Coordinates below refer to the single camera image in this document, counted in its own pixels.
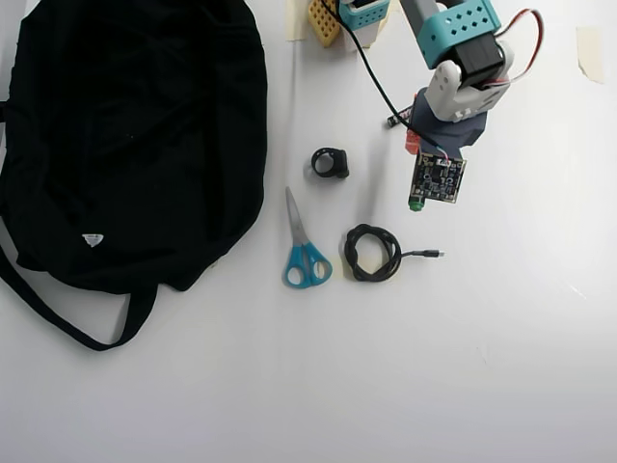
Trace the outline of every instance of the circuit board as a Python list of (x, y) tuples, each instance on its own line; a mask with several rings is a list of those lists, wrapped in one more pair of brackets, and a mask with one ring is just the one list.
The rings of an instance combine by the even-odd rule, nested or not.
[(445, 159), (420, 152), (416, 157), (410, 201), (424, 204), (428, 199), (456, 203), (466, 165), (465, 159)]

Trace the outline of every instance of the white label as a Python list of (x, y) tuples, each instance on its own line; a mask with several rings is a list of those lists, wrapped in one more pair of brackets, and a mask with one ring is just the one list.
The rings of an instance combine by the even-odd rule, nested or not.
[(102, 234), (82, 234), (82, 236), (91, 248), (98, 246), (104, 238)]

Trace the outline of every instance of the scissors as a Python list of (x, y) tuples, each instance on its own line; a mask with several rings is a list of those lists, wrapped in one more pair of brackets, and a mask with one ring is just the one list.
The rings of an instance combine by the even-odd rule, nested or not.
[[(291, 248), (291, 255), (289, 256), (289, 264), (285, 268), (285, 282), (291, 287), (298, 289), (323, 285), (332, 277), (332, 264), (310, 242), (302, 225), (298, 206), (293, 199), (289, 187), (285, 189), (285, 196), (287, 197), (287, 212), (293, 235), (293, 248)], [(319, 278), (315, 273), (315, 269), (320, 266), (325, 271), (325, 275), (322, 278)], [(300, 283), (293, 283), (289, 280), (289, 273), (294, 269), (300, 272), (302, 278)]]

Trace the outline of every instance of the black backpack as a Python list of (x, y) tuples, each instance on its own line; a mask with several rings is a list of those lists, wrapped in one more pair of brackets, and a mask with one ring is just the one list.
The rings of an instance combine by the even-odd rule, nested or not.
[(0, 107), (0, 214), (21, 267), (131, 295), (120, 339), (60, 318), (2, 250), (0, 277), (91, 349), (131, 340), (159, 284), (188, 289), (255, 222), (266, 89), (243, 0), (41, 0)]

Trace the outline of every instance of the white table surface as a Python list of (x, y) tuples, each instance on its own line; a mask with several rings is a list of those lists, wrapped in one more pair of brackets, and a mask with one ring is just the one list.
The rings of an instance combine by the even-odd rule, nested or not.
[[(270, 80), (256, 225), (187, 293), (161, 288), (142, 333), (104, 354), (0, 285), (0, 461), (614, 462), (614, 2), (495, 1), (502, 22), (522, 7), (542, 11), (543, 53), (465, 150), (459, 202), (420, 214), (407, 207), (404, 130), (381, 127), (388, 110), (359, 57), (324, 50), (312, 34), (287, 42), (283, 0), (249, 3)], [(26, 4), (0, 6), (5, 67)], [(577, 67), (578, 25), (603, 27), (606, 85)], [(512, 36), (519, 66), (533, 31), (529, 20)], [(401, 108), (431, 75), (401, 14), (369, 59)], [(348, 179), (305, 177), (324, 146), (347, 150)], [(318, 289), (282, 285), (286, 184), (335, 264)], [(339, 247), (362, 222), (446, 258), (407, 259), (385, 284), (353, 282)], [(375, 265), (374, 243), (362, 248)], [(79, 327), (118, 335), (124, 298), (22, 273)]]

